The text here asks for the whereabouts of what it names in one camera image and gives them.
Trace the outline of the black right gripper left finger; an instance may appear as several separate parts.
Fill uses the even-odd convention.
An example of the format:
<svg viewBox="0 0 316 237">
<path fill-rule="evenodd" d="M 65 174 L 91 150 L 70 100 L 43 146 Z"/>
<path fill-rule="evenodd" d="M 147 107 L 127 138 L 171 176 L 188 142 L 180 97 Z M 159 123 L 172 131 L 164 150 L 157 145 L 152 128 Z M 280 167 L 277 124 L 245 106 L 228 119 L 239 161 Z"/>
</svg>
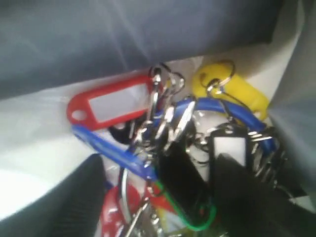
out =
<svg viewBox="0 0 316 237">
<path fill-rule="evenodd" d="M 0 222 L 2 237 L 92 237 L 105 195 L 100 155 L 89 156 L 60 184 Z"/>
</svg>

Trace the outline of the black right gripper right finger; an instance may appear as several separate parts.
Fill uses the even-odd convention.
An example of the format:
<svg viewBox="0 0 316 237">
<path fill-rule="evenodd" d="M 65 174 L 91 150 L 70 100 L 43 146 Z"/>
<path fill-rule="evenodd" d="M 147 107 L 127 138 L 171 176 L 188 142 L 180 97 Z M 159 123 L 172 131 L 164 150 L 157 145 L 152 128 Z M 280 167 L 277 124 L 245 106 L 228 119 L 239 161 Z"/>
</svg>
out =
<svg viewBox="0 0 316 237">
<path fill-rule="evenodd" d="M 215 161 L 214 194 L 222 225 L 231 237 L 314 237 L 315 214 L 257 180 L 228 155 Z"/>
</svg>

